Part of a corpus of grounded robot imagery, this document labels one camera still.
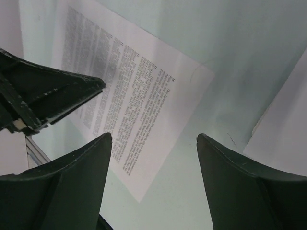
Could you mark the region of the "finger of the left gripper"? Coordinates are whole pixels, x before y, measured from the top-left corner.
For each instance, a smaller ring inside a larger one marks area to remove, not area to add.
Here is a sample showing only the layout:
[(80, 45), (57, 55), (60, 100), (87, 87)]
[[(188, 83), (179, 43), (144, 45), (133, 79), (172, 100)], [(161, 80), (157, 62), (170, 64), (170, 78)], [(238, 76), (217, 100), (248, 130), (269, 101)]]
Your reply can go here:
[(0, 51), (0, 128), (39, 133), (99, 95), (98, 77), (38, 65)]

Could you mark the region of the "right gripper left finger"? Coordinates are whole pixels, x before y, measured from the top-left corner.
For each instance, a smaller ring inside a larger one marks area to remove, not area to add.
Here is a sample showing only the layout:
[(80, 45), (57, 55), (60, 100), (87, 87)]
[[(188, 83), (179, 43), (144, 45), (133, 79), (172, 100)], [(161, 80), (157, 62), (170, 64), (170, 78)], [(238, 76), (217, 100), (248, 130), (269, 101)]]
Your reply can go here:
[(60, 158), (0, 178), (3, 230), (108, 230), (100, 215), (112, 149), (104, 133)]

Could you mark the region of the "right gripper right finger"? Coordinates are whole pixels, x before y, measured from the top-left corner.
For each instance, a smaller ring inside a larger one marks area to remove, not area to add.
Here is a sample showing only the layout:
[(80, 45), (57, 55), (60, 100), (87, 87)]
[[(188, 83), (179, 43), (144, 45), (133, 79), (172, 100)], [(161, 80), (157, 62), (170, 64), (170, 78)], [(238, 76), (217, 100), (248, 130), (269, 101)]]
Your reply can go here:
[(206, 134), (197, 153), (215, 230), (304, 230), (307, 179), (239, 154)]

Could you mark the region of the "white signature form sheet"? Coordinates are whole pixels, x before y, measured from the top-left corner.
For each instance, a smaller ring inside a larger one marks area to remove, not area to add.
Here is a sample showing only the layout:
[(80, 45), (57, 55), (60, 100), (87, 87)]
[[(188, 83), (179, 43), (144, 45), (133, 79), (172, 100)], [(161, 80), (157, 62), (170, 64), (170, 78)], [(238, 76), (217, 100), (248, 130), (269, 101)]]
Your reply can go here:
[(285, 172), (307, 174), (307, 54), (256, 124), (243, 153)]

